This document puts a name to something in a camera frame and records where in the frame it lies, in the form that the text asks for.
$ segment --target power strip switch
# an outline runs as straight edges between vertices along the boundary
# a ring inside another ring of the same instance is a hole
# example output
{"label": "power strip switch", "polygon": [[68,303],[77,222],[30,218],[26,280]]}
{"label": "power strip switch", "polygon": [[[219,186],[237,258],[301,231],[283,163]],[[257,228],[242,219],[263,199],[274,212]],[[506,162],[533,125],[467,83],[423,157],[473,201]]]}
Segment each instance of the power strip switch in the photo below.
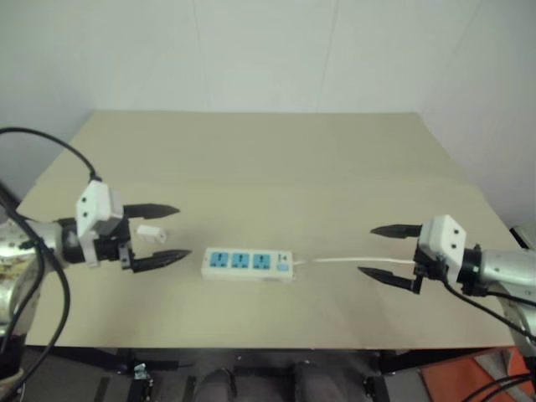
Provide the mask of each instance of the power strip switch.
{"label": "power strip switch", "polygon": [[235,281],[292,281],[292,253],[281,250],[209,247],[201,267],[203,278]]}

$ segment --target table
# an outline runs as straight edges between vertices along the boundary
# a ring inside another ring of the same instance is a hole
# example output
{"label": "table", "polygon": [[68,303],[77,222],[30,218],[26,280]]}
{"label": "table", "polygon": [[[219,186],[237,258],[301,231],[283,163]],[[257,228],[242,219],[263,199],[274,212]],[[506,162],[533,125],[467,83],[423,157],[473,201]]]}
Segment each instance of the table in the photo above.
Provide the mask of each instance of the table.
{"label": "table", "polygon": [[[191,249],[167,268],[117,263],[67,270],[72,308],[59,346],[109,348],[480,348],[510,345],[501,323],[426,281],[420,296],[382,285],[356,263],[299,265],[291,284],[206,281],[208,246],[292,250],[298,258],[410,259],[415,239],[369,231],[451,214],[468,245],[515,247],[479,190],[416,114],[217,114],[97,111],[72,144],[120,190],[124,204],[171,204],[151,221],[169,233],[154,250]],[[67,152],[21,204],[36,219],[73,216],[87,183]],[[411,276],[409,265],[377,264]],[[495,300],[482,302],[500,311]],[[57,325],[61,290],[44,283],[29,344]]]}

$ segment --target black cable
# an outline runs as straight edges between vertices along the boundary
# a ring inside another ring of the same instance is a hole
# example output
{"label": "black cable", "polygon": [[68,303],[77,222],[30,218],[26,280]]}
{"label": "black cable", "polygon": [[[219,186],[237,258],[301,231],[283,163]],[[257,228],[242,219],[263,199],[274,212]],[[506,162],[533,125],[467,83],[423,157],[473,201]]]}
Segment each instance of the black cable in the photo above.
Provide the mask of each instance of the black cable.
{"label": "black cable", "polygon": [[23,374],[23,376],[13,385],[6,394],[0,399],[0,402],[8,402],[17,392],[17,390],[24,385],[24,383],[32,376],[32,374],[35,372],[35,370],[39,367],[39,365],[44,361],[44,359],[47,357],[47,355],[50,352],[50,349],[55,345],[56,341],[59,338],[59,335],[64,329],[65,323],[67,322],[67,317],[69,316],[69,309],[70,309],[70,289],[69,289],[69,282],[67,281],[67,277],[65,276],[65,273],[63,269],[61,268],[61,264],[59,263],[58,259],[54,255],[54,252],[52,252],[47,245],[44,243],[43,239],[39,237],[37,233],[31,228],[31,226],[24,220],[15,209],[8,207],[6,208],[8,215],[11,217],[13,221],[15,221],[16,224],[24,231],[24,233],[36,244],[37,247],[41,249],[44,256],[49,260],[50,264],[52,265],[52,268],[56,271],[59,277],[59,281],[61,283],[61,287],[63,289],[64,293],[64,308],[61,314],[61,318],[59,320],[59,324],[54,331],[54,334],[52,338],[50,339],[49,344],[46,346],[44,351],[40,354],[40,356],[33,362],[32,366],[28,369],[27,372]]}
{"label": "black cable", "polygon": [[530,381],[530,377],[524,378],[524,379],[517,379],[516,381],[512,381],[511,383],[507,383],[505,385],[500,386],[498,389],[494,390],[490,394],[486,395],[486,397],[481,402],[488,402],[489,400],[492,400],[492,398],[496,397],[497,395],[503,393],[507,389],[513,388],[516,385],[520,385],[522,383],[526,383],[527,381]]}
{"label": "black cable", "polygon": [[477,389],[475,392],[473,392],[472,394],[469,394],[467,397],[465,397],[463,399],[462,402],[469,402],[471,399],[473,399],[475,396],[481,394],[482,392],[484,392],[485,390],[487,389],[490,389],[491,387],[497,385],[497,384],[500,384],[500,383],[504,383],[506,381],[512,381],[514,379],[530,379],[530,374],[529,373],[525,373],[525,374],[516,374],[516,375],[508,375],[506,377],[502,377],[500,379],[496,379],[490,383],[487,383],[486,385],[484,385],[483,387],[480,387],[479,389]]}
{"label": "black cable", "polygon": [[36,245],[34,247],[35,254],[37,256],[37,262],[38,262],[38,269],[37,269],[37,275],[35,276],[35,280],[33,281],[32,287],[28,290],[28,293],[24,297],[24,299],[20,302],[17,311],[15,314],[13,314],[13,317],[9,321],[8,327],[6,328],[6,331],[3,335],[3,341],[2,346],[0,347],[0,356],[3,355],[3,353],[6,351],[6,347],[8,346],[8,341],[11,339],[11,336],[13,335],[13,330],[15,329],[15,326],[17,325],[18,319],[23,314],[24,309],[32,300],[32,297],[34,297],[34,293],[39,289],[41,286],[41,282],[43,281],[44,277],[44,258],[43,253],[41,252],[41,249]]}
{"label": "black cable", "polygon": [[74,153],[86,166],[88,169],[90,169],[90,180],[98,180],[100,181],[101,178],[97,175],[97,171],[93,167],[90,161],[87,160],[87,158],[82,155],[78,150],[73,148],[71,145],[69,145],[67,142],[60,140],[59,138],[53,137],[50,134],[47,134],[42,131],[33,130],[31,128],[24,128],[24,127],[4,127],[0,128],[0,135],[6,134],[9,132],[23,132],[24,134],[32,134],[37,137],[46,138],[47,140],[50,140],[52,142],[55,142],[56,144],[61,145],[63,148],[68,149],[72,153]]}
{"label": "black cable", "polygon": [[517,326],[513,322],[511,322],[508,319],[502,317],[500,314],[497,314],[495,311],[483,306],[480,303],[477,303],[476,301],[474,302],[473,300],[469,299],[468,297],[465,297],[461,293],[455,291],[452,288],[452,286],[449,284],[449,282],[448,282],[448,280],[446,278],[446,270],[442,270],[442,271],[443,271],[443,274],[442,274],[441,281],[443,282],[443,286],[452,295],[456,296],[458,299],[464,301],[465,303],[469,303],[473,307],[476,307],[477,309],[482,310],[483,312],[485,312],[486,314],[489,314],[493,318],[496,318],[498,321],[502,322],[504,325],[506,325],[507,327],[511,328],[515,332],[520,333],[521,335],[523,335],[523,336],[527,337],[528,339],[530,339],[532,342],[536,343],[536,337],[532,333],[530,333],[529,331],[526,331],[526,330],[522,329],[521,327]]}
{"label": "black cable", "polygon": [[486,296],[502,297],[503,299],[508,299],[512,302],[522,303],[528,306],[536,307],[535,301],[523,299],[522,297],[508,295],[507,293],[501,293],[500,291],[487,291]]}

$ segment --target floor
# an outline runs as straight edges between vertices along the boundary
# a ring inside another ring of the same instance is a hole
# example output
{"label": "floor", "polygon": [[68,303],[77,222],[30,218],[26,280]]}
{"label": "floor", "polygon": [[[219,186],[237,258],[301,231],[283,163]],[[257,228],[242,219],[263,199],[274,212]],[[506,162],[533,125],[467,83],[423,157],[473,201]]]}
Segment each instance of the floor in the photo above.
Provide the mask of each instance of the floor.
{"label": "floor", "polygon": [[[28,350],[27,367],[38,353]],[[182,402],[188,377],[201,378],[219,367],[238,369],[236,402],[289,402],[292,390],[281,377],[246,375],[247,368],[288,369],[294,363],[308,360],[325,368],[337,382],[348,402],[368,401],[363,379],[374,371],[368,352],[266,352],[229,350],[142,350],[136,356],[151,360],[178,360],[185,367],[173,372],[151,372],[155,379],[153,400]],[[122,402],[126,400],[131,379],[107,373],[80,363],[57,357],[47,358],[28,382],[25,402]],[[386,377],[389,397],[393,402],[429,402],[420,374],[411,371]]]}

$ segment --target small white object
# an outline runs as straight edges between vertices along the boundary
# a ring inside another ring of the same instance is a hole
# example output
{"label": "small white object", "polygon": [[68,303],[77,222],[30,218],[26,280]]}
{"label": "small white object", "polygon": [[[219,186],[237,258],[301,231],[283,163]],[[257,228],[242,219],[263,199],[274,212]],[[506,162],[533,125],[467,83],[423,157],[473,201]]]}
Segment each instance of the small white object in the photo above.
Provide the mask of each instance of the small white object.
{"label": "small white object", "polygon": [[209,247],[201,266],[203,278],[237,281],[292,281],[292,253],[283,250]]}
{"label": "small white object", "polygon": [[136,234],[147,243],[160,243],[163,245],[168,239],[168,235],[164,229],[147,224],[140,224],[136,229]]}
{"label": "small white object", "polygon": [[122,218],[119,192],[106,183],[91,180],[76,203],[76,234],[88,266],[99,265],[93,241],[100,235],[109,235]]}
{"label": "small white object", "polygon": [[432,260],[445,259],[447,280],[456,283],[463,262],[467,232],[450,216],[436,216],[422,225],[419,247]]}

